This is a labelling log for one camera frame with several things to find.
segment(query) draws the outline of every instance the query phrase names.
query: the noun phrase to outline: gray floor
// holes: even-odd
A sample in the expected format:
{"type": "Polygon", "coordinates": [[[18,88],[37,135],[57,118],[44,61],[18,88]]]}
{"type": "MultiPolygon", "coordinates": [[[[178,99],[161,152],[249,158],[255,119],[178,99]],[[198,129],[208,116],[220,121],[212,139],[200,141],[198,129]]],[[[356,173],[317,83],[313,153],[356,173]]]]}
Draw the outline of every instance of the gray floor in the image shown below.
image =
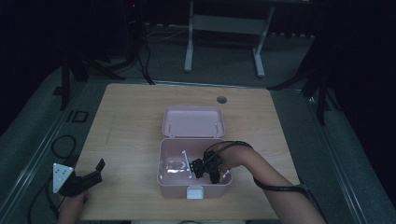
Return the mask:
{"type": "MultiPolygon", "coordinates": [[[[173,38],[166,38],[168,36],[158,33],[149,36],[148,70],[157,84],[183,82],[265,88],[292,77],[312,43],[312,39],[303,37],[268,36],[262,52],[266,77],[258,78],[251,55],[251,43],[256,40],[251,36],[197,34],[192,71],[188,74],[183,71],[185,33],[173,38]]],[[[145,61],[148,52],[142,49],[141,56],[145,61]]],[[[118,71],[127,77],[122,82],[147,85],[138,68],[135,65],[118,71]]],[[[115,81],[94,75],[87,83],[73,81],[73,100],[61,112],[60,97],[52,95],[61,84],[60,70],[57,70],[32,96],[0,139],[1,223],[26,222],[29,205],[51,174],[52,163],[62,162],[50,152],[50,143],[57,136],[72,134],[77,139],[76,152],[81,151],[106,85],[111,82],[115,81]],[[87,121],[67,122],[72,110],[89,112],[87,121]]],[[[307,99],[298,92],[303,85],[303,82],[296,83],[287,90],[272,91],[272,95],[298,175],[312,190],[327,221],[395,223],[395,210],[346,117],[330,105],[332,109],[325,114],[326,126],[319,125],[315,98],[307,99]]],[[[55,148],[67,154],[72,142],[62,139],[55,148]]],[[[55,223],[43,193],[33,208],[33,223],[55,223]]],[[[254,223],[277,221],[254,220],[254,223]]]]}

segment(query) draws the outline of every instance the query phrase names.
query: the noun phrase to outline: white triangular device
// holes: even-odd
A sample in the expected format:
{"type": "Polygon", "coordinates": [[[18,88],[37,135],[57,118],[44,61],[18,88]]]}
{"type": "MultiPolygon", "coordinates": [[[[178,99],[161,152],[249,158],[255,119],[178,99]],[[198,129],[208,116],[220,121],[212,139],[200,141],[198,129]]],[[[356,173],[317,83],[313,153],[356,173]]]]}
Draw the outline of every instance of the white triangular device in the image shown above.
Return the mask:
{"type": "Polygon", "coordinates": [[[58,163],[53,163],[53,188],[52,191],[54,193],[58,193],[59,189],[64,185],[67,178],[73,173],[73,167],[61,165],[58,163]]]}

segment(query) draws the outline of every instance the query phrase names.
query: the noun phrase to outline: hand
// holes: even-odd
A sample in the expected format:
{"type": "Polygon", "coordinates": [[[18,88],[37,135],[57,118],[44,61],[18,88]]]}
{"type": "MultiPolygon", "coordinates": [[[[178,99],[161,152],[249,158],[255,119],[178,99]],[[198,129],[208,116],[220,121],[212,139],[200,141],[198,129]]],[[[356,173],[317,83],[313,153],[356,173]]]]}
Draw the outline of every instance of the hand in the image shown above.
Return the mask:
{"type": "Polygon", "coordinates": [[[60,195],[61,206],[59,207],[58,224],[74,224],[82,213],[82,207],[88,200],[90,193],[86,190],[75,197],[64,197],[60,195]]]}
{"type": "MultiPolygon", "coordinates": [[[[216,152],[232,143],[233,141],[221,142],[213,145],[208,150],[213,150],[216,152]]],[[[248,162],[248,157],[250,157],[252,154],[258,154],[258,153],[251,147],[246,147],[241,145],[228,147],[222,150],[219,154],[219,156],[222,159],[222,165],[219,166],[219,169],[222,173],[225,173],[227,172],[227,170],[230,170],[231,168],[240,165],[246,166],[248,162]]]]}

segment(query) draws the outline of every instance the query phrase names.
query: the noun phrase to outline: forearm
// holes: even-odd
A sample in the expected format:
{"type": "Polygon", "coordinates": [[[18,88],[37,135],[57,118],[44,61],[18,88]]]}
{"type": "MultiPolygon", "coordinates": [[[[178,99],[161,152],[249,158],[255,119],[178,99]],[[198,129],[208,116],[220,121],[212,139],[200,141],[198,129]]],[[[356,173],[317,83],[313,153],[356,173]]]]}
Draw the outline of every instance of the forearm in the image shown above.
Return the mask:
{"type": "MultiPolygon", "coordinates": [[[[292,186],[256,151],[252,150],[246,155],[245,166],[264,185],[292,186]]],[[[325,223],[302,193],[271,190],[264,190],[264,193],[282,223],[325,223]]]]}

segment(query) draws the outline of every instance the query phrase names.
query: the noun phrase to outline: pink box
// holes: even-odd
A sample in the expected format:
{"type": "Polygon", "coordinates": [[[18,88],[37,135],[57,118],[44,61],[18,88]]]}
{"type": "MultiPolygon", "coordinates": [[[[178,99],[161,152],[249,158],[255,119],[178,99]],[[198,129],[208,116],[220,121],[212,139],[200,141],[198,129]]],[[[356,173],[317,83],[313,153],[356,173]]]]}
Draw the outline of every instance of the pink box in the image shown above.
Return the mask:
{"type": "Polygon", "coordinates": [[[221,109],[214,106],[171,105],[165,109],[157,180],[164,197],[203,199],[219,197],[232,181],[231,173],[212,184],[208,173],[195,178],[191,163],[205,150],[224,141],[221,109]]]}

